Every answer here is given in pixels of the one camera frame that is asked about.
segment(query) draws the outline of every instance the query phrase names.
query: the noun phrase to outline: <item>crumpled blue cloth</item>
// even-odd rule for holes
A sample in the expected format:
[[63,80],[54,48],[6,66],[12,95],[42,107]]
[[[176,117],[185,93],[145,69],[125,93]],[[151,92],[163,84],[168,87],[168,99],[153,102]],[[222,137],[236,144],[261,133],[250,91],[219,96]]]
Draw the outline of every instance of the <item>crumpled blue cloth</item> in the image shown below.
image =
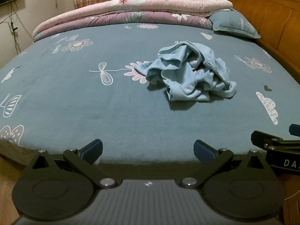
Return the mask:
[[182,41],[160,49],[157,57],[135,69],[149,82],[162,80],[170,101],[209,101],[209,93],[222,98],[236,93],[225,62],[205,45]]

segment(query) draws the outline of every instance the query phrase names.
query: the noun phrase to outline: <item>bed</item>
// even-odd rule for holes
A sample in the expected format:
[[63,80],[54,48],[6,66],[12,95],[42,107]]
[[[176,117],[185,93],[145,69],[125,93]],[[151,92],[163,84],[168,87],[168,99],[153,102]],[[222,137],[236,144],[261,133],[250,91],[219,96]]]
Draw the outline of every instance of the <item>bed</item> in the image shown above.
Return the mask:
[[[253,148],[254,130],[292,139],[288,128],[300,121],[300,0],[228,1],[260,39],[213,31],[209,19],[185,25],[180,14],[169,23],[150,13],[142,21],[134,12],[134,23],[127,15],[122,23],[88,15],[38,27],[35,43],[0,70],[0,154],[26,165],[39,149],[58,154],[99,138],[96,165],[112,177],[180,178],[201,165],[193,153],[197,139],[241,155]],[[164,85],[134,70],[180,41],[211,48],[237,93],[169,101]]]

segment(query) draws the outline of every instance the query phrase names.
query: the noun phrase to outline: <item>power cord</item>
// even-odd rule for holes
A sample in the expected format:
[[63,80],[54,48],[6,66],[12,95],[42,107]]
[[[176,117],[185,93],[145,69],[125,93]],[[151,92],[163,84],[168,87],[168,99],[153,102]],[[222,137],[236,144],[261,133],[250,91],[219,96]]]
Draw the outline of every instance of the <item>power cord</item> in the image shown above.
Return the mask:
[[14,23],[13,23],[13,5],[12,3],[10,4],[10,14],[9,14],[9,18],[10,18],[10,26],[12,28],[12,33],[13,33],[13,38],[14,38],[14,41],[15,41],[15,48],[16,48],[16,51],[17,51],[17,54],[21,53],[21,49],[20,49],[20,45],[18,44],[17,42],[17,39],[16,39],[16,29],[17,28],[14,28]]
[[23,24],[23,22],[21,21],[21,19],[19,18],[18,14],[17,14],[17,11],[18,11],[18,5],[17,3],[15,2],[16,4],[16,7],[17,7],[17,10],[15,11],[15,8],[14,6],[12,6],[12,9],[14,10],[14,14],[16,15],[17,19],[19,20],[20,24],[22,25],[22,27],[24,28],[24,30],[26,31],[26,33],[29,35],[29,37],[31,38],[31,40],[33,40],[33,37],[32,35],[29,33],[29,31],[26,29],[25,25]]
[[5,19],[3,19],[3,20],[0,22],[0,24],[2,24],[2,23],[7,23],[7,22],[5,22],[5,20],[7,20],[8,18],[10,18],[10,16],[11,16],[11,15],[9,15],[9,16],[6,17]]

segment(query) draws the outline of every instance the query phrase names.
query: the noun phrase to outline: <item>blue clamp pad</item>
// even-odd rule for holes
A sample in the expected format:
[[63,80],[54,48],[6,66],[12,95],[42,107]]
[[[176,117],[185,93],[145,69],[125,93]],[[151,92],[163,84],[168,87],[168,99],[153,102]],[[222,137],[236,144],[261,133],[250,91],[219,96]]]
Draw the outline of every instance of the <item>blue clamp pad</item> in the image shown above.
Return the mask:
[[85,160],[89,164],[93,164],[102,155],[102,152],[103,143],[101,140],[96,139],[78,150],[77,154],[81,159]]
[[300,137],[300,125],[291,124],[289,127],[289,133],[294,136]]
[[217,154],[217,150],[201,140],[196,140],[194,143],[194,155],[200,162],[202,162],[202,164],[207,164],[214,160],[217,157]]

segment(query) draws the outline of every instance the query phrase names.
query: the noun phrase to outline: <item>gray ribbed surface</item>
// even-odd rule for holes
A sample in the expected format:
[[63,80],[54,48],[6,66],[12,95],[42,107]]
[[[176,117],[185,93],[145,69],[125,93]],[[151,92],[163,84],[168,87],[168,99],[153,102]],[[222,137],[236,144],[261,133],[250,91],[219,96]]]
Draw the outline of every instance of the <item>gray ribbed surface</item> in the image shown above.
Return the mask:
[[[101,190],[83,212],[55,225],[280,225],[276,219],[257,223],[228,220],[212,211],[196,190],[173,180],[124,180],[115,189]],[[20,219],[17,225],[40,224]]]

